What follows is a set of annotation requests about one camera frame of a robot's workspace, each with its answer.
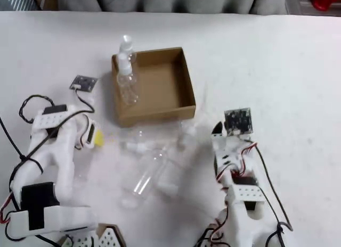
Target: open cardboard box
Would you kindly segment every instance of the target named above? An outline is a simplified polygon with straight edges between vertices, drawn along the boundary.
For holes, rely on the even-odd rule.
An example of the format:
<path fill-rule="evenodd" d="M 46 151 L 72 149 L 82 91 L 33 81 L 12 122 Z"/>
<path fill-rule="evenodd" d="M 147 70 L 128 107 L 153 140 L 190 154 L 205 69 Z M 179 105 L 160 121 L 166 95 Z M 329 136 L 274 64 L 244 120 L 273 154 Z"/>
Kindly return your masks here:
<path fill-rule="evenodd" d="M 116 55 L 112 57 L 116 115 L 122 127 L 194 117 L 196 101 L 182 48 L 138 52 L 136 65 L 140 99 L 128 106 L 116 81 Z"/>

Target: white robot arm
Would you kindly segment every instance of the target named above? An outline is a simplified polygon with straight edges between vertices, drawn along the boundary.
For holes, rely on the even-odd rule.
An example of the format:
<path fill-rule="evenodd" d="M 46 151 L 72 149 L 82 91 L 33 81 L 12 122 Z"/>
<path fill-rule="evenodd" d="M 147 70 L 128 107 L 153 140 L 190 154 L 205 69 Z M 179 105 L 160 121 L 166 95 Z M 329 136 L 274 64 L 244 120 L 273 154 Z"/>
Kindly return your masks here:
<path fill-rule="evenodd" d="M 251 149 L 258 151 L 257 143 L 239 137 L 240 134 L 252 133 L 250 110 L 226 111 L 225 119 L 227 135 L 223 135 L 223 124 L 220 122 L 214 128 L 211 139 L 216 180 L 226 193 L 226 208 L 196 246 L 288 247 L 282 238 L 283 226 L 293 230 L 287 215 L 284 212 L 286 223 L 279 221 L 262 189 L 267 184 L 264 173 L 247 156 Z"/>
<path fill-rule="evenodd" d="M 19 207 L 10 214 L 12 238 L 96 229 L 96 216 L 90 207 L 68 206 L 74 179 L 74 149 L 77 145 L 92 148 L 98 130 L 95 121 L 83 113 L 73 117 L 75 112 L 74 105 L 58 105 L 39 111 L 35 117 L 29 153 L 47 136 L 49 140 L 19 167 L 11 182 L 14 202 Z M 56 182 L 34 184 L 42 171 L 33 160 L 43 170 L 56 165 Z"/>

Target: clear plastic bottle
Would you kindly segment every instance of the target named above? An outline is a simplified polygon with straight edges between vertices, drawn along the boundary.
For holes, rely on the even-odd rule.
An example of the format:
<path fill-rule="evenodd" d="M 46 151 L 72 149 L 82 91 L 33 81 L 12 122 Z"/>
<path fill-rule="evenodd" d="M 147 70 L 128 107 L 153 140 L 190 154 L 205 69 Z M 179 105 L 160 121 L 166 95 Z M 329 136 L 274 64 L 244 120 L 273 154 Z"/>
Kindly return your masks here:
<path fill-rule="evenodd" d="M 120 88 L 122 99 L 125 104 L 133 105 L 139 100 L 136 74 L 133 73 L 132 65 L 126 54 L 119 53 L 117 62 L 118 74 L 116 80 Z"/>
<path fill-rule="evenodd" d="M 131 36 L 129 35 L 123 36 L 123 40 L 119 47 L 119 52 L 126 54 L 131 64 L 136 62 L 136 53 L 133 50 L 133 41 Z"/>
<path fill-rule="evenodd" d="M 140 170 L 132 171 L 124 181 L 123 188 L 128 192 L 121 201 L 126 208 L 137 208 L 156 187 L 167 162 L 164 150 L 147 152 L 139 161 Z"/>

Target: bottle cap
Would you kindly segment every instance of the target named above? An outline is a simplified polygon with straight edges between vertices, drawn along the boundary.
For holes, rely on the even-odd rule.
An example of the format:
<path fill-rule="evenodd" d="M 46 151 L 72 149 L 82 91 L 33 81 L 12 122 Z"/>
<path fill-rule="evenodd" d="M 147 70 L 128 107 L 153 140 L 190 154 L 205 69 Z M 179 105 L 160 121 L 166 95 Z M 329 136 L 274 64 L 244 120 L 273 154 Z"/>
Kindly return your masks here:
<path fill-rule="evenodd" d="M 118 70 L 121 75 L 127 76 L 133 72 L 132 64 L 130 63 L 128 56 L 124 53 L 119 53 L 117 56 Z"/>
<path fill-rule="evenodd" d="M 120 52 L 125 52 L 127 54 L 131 54 L 133 51 L 133 41 L 131 36 L 124 35 L 121 45 L 119 47 Z"/>

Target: white table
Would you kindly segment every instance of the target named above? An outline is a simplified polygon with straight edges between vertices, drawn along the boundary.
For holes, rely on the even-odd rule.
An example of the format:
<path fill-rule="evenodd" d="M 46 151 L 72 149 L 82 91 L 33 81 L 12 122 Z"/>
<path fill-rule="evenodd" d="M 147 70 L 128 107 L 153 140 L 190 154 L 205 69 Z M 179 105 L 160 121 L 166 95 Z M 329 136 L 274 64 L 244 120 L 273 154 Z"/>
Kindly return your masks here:
<path fill-rule="evenodd" d="M 298 246 L 339 245 L 341 19 L 2 12 L 0 27 L 0 115 L 24 153 L 30 125 L 18 117 L 18 109 L 30 94 L 71 102 L 68 87 L 75 75 L 102 78 L 96 118 L 110 136 L 117 132 L 110 58 L 120 37 L 132 35 L 138 51 L 182 46 L 198 106 L 208 85 L 209 127 L 226 109 L 251 107 L 253 139 L 302 243 Z M 44 104 L 32 102 L 26 115 L 33 117 Z M 3 200 L 18 156 L 3 133 L 0 140 Z M 109 141 L 91 164 L 85 162 L 80 173 L 85 180 L 78 182 L 75 198 L 92 205 L 102 222 L 117 224 L 128 246 L 192 246 L 223 208 L 212 154 L 203 151 L 181 184 L 184 197 L 170 200 L 153 193 L 140 209 L 126 211 L 117 203 L 120 175 L 129 162 L 120 159 L 117 142 Z M 11 245 L 3 231 L 2 226 L 1 246 L 43 246 L 35 238 Z"/>

